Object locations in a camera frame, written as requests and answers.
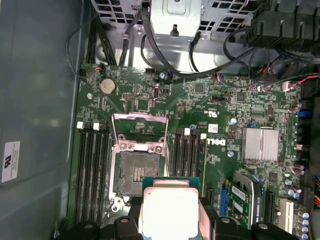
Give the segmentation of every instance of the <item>white pcie slot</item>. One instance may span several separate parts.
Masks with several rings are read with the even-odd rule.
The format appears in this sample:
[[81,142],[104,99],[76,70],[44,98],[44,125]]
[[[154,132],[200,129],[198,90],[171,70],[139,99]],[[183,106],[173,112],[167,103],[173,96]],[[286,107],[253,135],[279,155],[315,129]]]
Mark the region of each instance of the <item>white pcie slot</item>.
[[293,222],[294,222],[294,203],[287,199],[280,199],[280,212],[279,228],[292,234]]

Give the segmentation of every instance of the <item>motherboard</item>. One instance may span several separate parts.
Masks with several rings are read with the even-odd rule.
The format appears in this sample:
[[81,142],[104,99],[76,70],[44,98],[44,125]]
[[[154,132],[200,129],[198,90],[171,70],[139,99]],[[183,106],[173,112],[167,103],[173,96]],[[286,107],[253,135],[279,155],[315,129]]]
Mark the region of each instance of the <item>motherboard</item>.
[[215,75],[185,80],[93,64],[81,74],[68,226],[125,215],[143,178],[153,176],[199,177],[200,195],[246,228],[264,220],[295,234],[307,225],[299,202],[299,86],[240,89]]

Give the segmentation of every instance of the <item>integrated circuit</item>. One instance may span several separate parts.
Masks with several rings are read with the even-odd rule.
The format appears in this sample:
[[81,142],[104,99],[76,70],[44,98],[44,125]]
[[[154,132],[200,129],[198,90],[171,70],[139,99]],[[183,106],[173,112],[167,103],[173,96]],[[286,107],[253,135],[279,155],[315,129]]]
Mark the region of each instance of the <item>integrated circuit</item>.
[[277,183],[278,182],[278,173],[270,172],[269,173],[269,182],[270,183]]
[[119,191],[124,196],[141,196],[143,177],[156,177],[160,155],[155,153],[120,153]]
[[201,83],[196,83],[194,85],[194,92],[198,94],[203,94],[205,91],[205,86]]
[[236,94],[236,101],[237,102],[245,102],[246,101],[246,96],[247,96],[247,94],[245,92],[243,92],[243,91],[238,92]]

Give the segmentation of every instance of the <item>white sticker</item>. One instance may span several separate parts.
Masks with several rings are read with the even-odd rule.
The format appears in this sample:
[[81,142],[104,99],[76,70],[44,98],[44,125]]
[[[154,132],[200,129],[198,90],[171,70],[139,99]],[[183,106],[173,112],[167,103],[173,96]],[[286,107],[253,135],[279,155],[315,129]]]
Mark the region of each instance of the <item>white sticker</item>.
[[4,145],[3,167],[1,182],[7,182],[18,176],[20,142],[6,142]]
[[246,200],[246,194],[244,194],[242,191],[240,191],[235,186],[232,186],[232,192],[237,195],[239,198],[241,198],[243,201]]
[[208,133],[217,134],[218,133],[218,124],[209,124],[208,125]]
[[240,212],[243,213],[244,209],[242,208],[242,206],[240,206],[238,203],[236,203],[235,201],[234,203],[234,207]]

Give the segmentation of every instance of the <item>silver heatsink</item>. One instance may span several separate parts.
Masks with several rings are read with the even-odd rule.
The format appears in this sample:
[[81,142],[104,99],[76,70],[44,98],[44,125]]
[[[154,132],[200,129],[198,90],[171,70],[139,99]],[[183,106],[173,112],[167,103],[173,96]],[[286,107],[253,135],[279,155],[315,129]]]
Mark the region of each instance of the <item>silver heatsink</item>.
[[279,131],[267,128],[244,128],[241,159],[275,162],[278,160]]

